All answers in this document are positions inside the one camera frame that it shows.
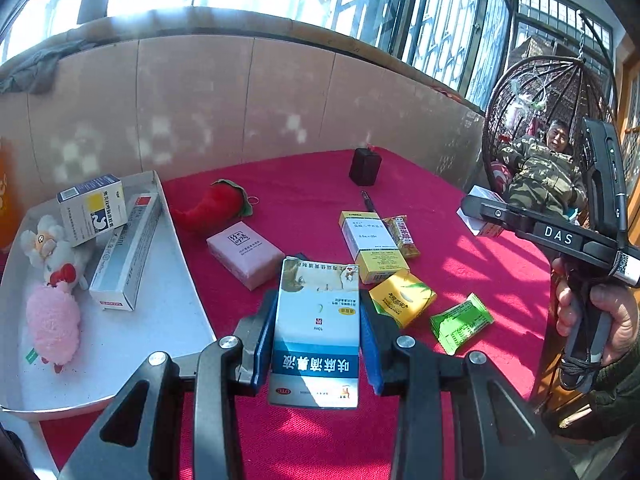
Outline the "person's right hand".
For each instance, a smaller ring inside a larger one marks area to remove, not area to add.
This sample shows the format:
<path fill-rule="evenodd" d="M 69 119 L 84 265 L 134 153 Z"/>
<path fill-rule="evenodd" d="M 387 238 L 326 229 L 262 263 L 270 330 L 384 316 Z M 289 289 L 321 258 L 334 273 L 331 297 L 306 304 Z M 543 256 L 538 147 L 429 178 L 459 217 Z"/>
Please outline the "person's right hand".
<path fill-rule="evenodd" d="M 555 258 L 552 263 L 553 274 L 559 279 L 555 289 L 558 300 L 556 307 L 556 329 L 561 336 L 568 336 L 578 321 L 578 309 L 573 306 L 574 296 L 568 286 L 563 260 Z M 639 309 L 632 292 L 620 285 L 604 284 L 591 289 L 592 304 L 611 315 L 612 325 L 601 363 L 611 365 L 634 348 L 639 336 Z"/>

